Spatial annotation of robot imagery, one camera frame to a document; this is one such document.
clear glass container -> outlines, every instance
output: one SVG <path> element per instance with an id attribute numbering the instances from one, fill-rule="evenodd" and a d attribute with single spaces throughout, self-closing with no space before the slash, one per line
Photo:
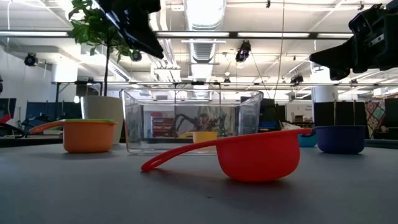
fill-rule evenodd
<path id="1" fill-rule="evenodd" d="M 258 132 L 260 91 L 125 88 L 126 146 L 133 154 L 158 154 L 192 144 L 191 132 L 217 132 L 218 138 Z M 192 154 L 214 154 L 215 147 Z"/>

ceiling light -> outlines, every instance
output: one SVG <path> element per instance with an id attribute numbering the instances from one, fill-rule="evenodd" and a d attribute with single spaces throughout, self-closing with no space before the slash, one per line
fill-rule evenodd
<path id="1" fill-rule="evenodd" d="M 238 37 L 296 37 L 306 38 L 309 33 L 281 33 L 281 32 L 239 32 Z"/>
<path id="2" fill-rule="evenodd" d="M 236 68 L 244 68 L 244 62 L 236 62 Z"/>
<path id="3" fill-rule="evenodd" d="M 225 40 L 181 40 L 183 44 L 226 44 Z"/>
<path id="4" fill-rule="evenodd" d="M 0 31 L 0 37 L 69 37 L 69 34 L 50 31 Z"/>
<path id="5" fill-rule="evenodd" d="M 354 34 L 318 34 L 318 38 L 350 38 Z"/>
<path id="6" fill-rule="evenodd" d="M 80 103 L 79 96 L 75 96 L 75 97 L 73 98 L 73 102 L 75 102 L 75 103 Z"/>
<path id="7" fill-rule="evenodd" d="M 229 37 L 229 32 L 156 32 L 157 37 Z"/>

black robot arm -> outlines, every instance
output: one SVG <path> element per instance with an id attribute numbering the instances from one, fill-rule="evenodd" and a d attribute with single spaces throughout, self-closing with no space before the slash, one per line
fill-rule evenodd
<path id="1" fill-rule="evenodd" d="M 311 54 L 310 60 L 330 69 L 330 80 L 347 77 L 351 69 L 363 73 L 370 68 L 398 67 L 398 0 L 360 12 L 348 27 L 353 32 L 343 45 Z"/>

blue bowl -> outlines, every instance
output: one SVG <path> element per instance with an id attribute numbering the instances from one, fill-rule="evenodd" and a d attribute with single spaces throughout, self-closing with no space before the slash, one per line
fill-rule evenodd
<path id="1" fill-rule="evenodd" d="M 298 135 L 298 143 L 300 147 L 314 147 L 317 144 L 317 135 L 311 135 L 309 137 L 303 137 L 302 134 Z"/>
<path id="2" fill-rule="evenodd" d="M 357 154 L 365 148 L 365 126 L 320 126 L 314 131 L 325 153 Z"/>

white flower pot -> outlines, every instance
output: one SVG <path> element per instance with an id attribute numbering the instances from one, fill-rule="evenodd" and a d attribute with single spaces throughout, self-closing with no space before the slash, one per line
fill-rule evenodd
<path id="1" fill-rule="evenodd" d="M 123 127 L 122 100 L 107 96 L 83 96 L 80 100 L 83 119 L 112 119 L 117 122 L 113 144 L 119 144 Z"/>

